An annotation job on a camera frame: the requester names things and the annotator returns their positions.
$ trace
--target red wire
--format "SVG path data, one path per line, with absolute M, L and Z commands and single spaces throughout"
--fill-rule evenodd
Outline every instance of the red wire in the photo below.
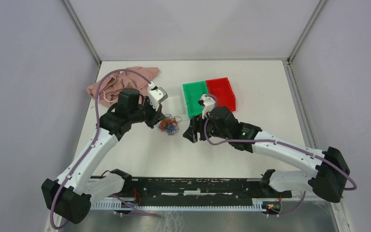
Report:
M 133 188 L 133 191 L 134 191 L 134 202 L 136 202 L 136 199 L 137 199 L 137 195 L 139 195 L 139 198 L 140 198 L 140 200 L 139 200 L 139 205 L 138 206 L 140 206 L 140 204 L 142 203 L 142 197 L 140 196 L 140 194 L 139 194 L 139 192 L 136 190 L 136 188 Z

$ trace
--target black joint housing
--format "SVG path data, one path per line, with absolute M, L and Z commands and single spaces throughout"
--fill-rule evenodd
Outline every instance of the black joint housing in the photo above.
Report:
M 121 105 L 128 112 L 132 112 L 137 109 L 139 104 L 140 91 L 135 88 L 125 88 L 119 94 L 117 105 Z
M 111 171 L 110 173 L 113 173 L 113 174 L 117 174 L 119 176 L 121 176 L 123 178 L 123 180 L 129 180 L 131 179 L 131 175 L 120 170 L 120 169 L 114 169 L 113 171 Z
M 223 139 L 253 140 L 258 132 L 262 131 L 260 127 L 238 122 L 226 106 L 221 106 L 214 108 L 208 114 L 208 119 L 202 119 L 201 115 L 193 116 L 183 137 L 195 143 L 198 141 L 198 133 L 200 133 L 200 140 L 205 141 L 207 139 L 204 131 L 206 120 L 208 120 L 206 131 L 208 138 L 212 136 Z M 229 144 L 237 150 L 253 152 L 252 144 L 254 143 L 231 142 Z
M 325 159 L 340 168 L 347 175 L 350 174 L 349 167 L 338 149 L 329 147 L 325 152 Z M 316 178 L 308 181 L 313 192 L 326 201 L 332 203 L 340 202 L 347 181 L 346 177 L 324 162 L 321 166 L 317 166 L 316 169 L 318 170 Z
M 60 184 L 53 180 L 46 179 L 42 184 L 42 193 L 45 199 L 46 207 L 50 210 L 55 194 Z M 55 213 L 69 220 L 73 224 L 81 222 L 89 213 L 91 203 L 89 194 L 81 196 L 73 190 L 63 187 L 55 205 Z
M 259 186 L 261 187 L 262 192 L 267 195 L 271 195 L 276 192 L 270 186 L 270 178 L 274 172 L 275 169 L 268 169 L 262 176 L 261 181 L 259 182 Z

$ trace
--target metal frame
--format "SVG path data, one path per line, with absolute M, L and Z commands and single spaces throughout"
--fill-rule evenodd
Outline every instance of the metal frame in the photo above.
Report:
M 292 61 L 294 60 L 296 54 L 298 53 L 299 48 L 302 46 L 303 41 L 308 36 L 309 31 L 313 27 L 315 20 L 318 18 L 319 13 L 322 11 L 322 9 L 326 5 L 327 1 L 328 0 L 319 0 L 317 6 L 314 9 L 314 12 L 312 12 L 311 17 L 309 18 L 308 22 L 306 23 L 306 26 L 303 29 L 297 43 L 295 44 L 294 48 L 292 49 L 291 54 L 289 54 L 288 63 L 291 64 Z
M 302 136 L 304 138 L 305 145 L 311 148 L 318 148 L 316 143 L 315 135 L 312 130 L 311 123 L 309 121 L 308 111 L 306 110 L 305 104 L 302 100 L 300 90 L 297 81 L 292 70 L 292 64 L 288 63 L 288 60 L 282 61 L 285 69 L 285 74 L 288 79 L 289 88 L 291 89 L 292 99 L 297 111 Z
M 340 203 L 331 203 L 331 206 L 339 232 L 351 232 L 343 201 Z
M 82 23 L 79 20 L 79 17 L 77 17 L 76 12 L 73 9 L 73 6 L 71 5 L 69 0 L 61 0 L 63 3 L 63 6 L 66 9 L 66 12 L 68 13 L 69 17 L 71 18 L 74 26 L 76 27 L 76 30 L 78 31 L 79 35 L 82 37 L 83 42 L 86 44 L 86 47 L 89 49 L 92 58 L 97 63 L 97 65 L 101 65 L 101 60 L 99 55 L 97 54 L 92 42 L 90 41 L 88 35 L 86 34 L 85 29 L 82 26 Z

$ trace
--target gray wall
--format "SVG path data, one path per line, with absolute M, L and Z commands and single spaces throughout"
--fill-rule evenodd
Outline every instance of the gray wall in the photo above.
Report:
M 359 189 L 346 192 L 352 231 L 371 231 L 371 1 L 330 0 L 294 60 L 321 148 L 345 156 Z
M 43 231 L 41 184 L 73 157 L 96 71 L 61 1 L 0 1 L 0 232 Z
M 318 0 L 71 0 L 102 60 L 286 58 Z

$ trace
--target white cable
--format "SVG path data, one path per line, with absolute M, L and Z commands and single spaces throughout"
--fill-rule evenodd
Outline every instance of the white cable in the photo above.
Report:
M 109 101 L 109 100 L 107 100 L 107 98 L 106 98 L 106 94 L 104 93 L 104 91 L 103 91 L 103 98 L 104 98 L 107 102 L 115 102 L 115 101 L 117 101 L 117 99 L 114 100 L 114 101 Z

